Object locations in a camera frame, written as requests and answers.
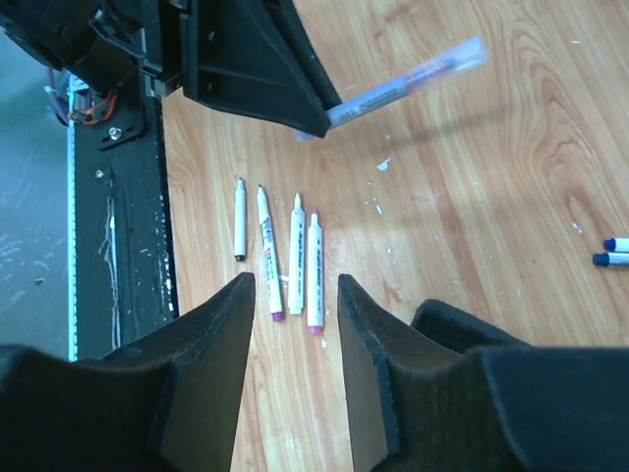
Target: marker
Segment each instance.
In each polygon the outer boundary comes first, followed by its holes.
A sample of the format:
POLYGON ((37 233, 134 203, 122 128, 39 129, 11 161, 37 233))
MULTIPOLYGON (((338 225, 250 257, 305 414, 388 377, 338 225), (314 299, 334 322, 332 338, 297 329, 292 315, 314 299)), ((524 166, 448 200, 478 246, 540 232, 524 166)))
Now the marker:
POLYGON ((304 310, 304 233, 306 214, 302 210, 302 199, 295 196, 291 212, 291 245, 288 257, 288 310, 291 315, 300 315, 304 310))
POLYGON ((323 230, 315 210, 308 228, 308 328, 322 334, 323 325, 323 230))
POLYGON ((629 238, 605 239, 602 246, 611 253, 629 253, 629 238))
POLYGON ((629 266, 629 254, 626 253, 604 253, 594 254, 592 262, 595 266, 629 266))
MULTIPOLYGON (((326 112, 331 124, 330 129, 367 115, 435 82, 474 69, 487 62, 487 57, 483 39, 480 36, 474 36, 411 69, 406 74, 330 108, 326 112)), ((312 138, 311 135, 298 130, 295 130, 294 134, 298 141, 307 141, 312 138)))
POLYGON ((273 315, 273 320, 275 322, 281 322, 284 320, 284 310, 282 309, 282 293, 279 289, 277 256, 275 256, 275 243, 273 228, 271 226, 271 216, 268 212, 268 201, 266 200, 266 193, 262 185, 257 186, 257 217, 262 233, 262 256, 264 257, 264 268, 266 270, 268 306, 273 315))
POLYGON ((247 256, 247 191, 243 179, 236 183, 234 200, 234 257, 241 263, 247 256))

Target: screw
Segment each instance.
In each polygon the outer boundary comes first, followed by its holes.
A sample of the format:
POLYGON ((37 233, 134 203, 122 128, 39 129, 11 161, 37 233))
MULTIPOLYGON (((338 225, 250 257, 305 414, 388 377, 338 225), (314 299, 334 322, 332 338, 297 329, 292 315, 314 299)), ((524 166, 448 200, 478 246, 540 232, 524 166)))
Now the screw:
POLYGON ((109 128, 109 138, 111 141, 118 141, 122 137, 122 130, 120 128, 116 128, 112 126, 109 128))

